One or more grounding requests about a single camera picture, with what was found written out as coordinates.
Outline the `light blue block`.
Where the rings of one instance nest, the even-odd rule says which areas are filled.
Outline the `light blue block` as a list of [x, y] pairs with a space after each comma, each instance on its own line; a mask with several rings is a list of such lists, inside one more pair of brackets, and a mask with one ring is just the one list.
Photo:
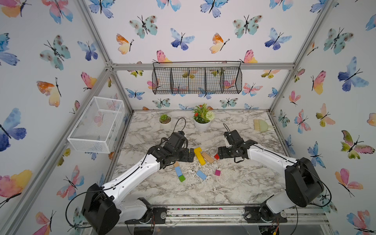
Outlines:
[[206, 174], [204, 174], [204, 173], [203, 173], [202, 171], [200, 171], [200, 170], [197, 171], [196, 175], [197, 175], [200, 179], [202, 179], [202, 180], [206, 180], [206, 179], [207, 179]]
[[175, 172], [176, 172], [176, 174], [177, 174], [178, 177], [180, 177], [180, 176], [183, 175], [183, 173], [181, 171], [181, 168], [179, 166], [175, 167]]

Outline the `yellow block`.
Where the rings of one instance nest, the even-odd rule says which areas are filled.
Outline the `yellow block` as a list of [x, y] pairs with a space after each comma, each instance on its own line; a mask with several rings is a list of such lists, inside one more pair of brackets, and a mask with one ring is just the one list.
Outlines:
[[196, 151], [195, 155], [198, 158], [198, 160], [199, 160], [199, 162], [200, 162], [201, 165], [205, 165], [206, 164], [206, 162], [205, 162], [205, 160], [204, 160], [204, 158], [203, 158], [203, 156], [202, 156], [202, 154], [201, 154], [200, 151]]
[[201, 154], [202, 149], [200, 147], [194, 149], [195, 154]]

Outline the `green cube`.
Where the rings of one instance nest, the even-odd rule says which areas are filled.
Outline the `green cube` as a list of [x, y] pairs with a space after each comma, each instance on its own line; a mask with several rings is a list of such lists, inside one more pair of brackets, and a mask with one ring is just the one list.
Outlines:
[[180, 175], [178, 178], [180, 182], [184, 182], [186, 180], [184, 175]]

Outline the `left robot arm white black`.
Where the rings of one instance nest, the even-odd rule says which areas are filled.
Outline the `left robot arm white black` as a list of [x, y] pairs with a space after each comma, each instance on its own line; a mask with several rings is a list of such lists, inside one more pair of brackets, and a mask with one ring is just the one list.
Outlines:
[[82, 215], [98, 235], [109, 233], [120, 221], [150, 223], [152, 205], [144, 198], [124, 203], [127, 195], [142, 181], [178, 161], [193, 162], [194, 151], [188, 148], [183, 131], [173, 132], [169, 138], [152, 146], [146, 155], [121, 176], [102, 186], [93, 184], [87, 189]]

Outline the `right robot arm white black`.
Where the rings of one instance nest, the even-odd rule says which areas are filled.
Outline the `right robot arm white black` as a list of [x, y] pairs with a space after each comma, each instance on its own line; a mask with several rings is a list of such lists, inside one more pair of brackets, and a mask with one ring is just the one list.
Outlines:
[[285, 179], [286, 188], [257, 207], [246, 209], [246, 220], [251, 222], [285, 222], [282, 211], [311, 204], [325, 189], [313, 164], [307, 158], [295, 159], [282, 156], [254, 140], [245, 141], [236, 130], [224, 133], [226, 146], [218, 148], [220, 159], [250, 159], [277, 172]]

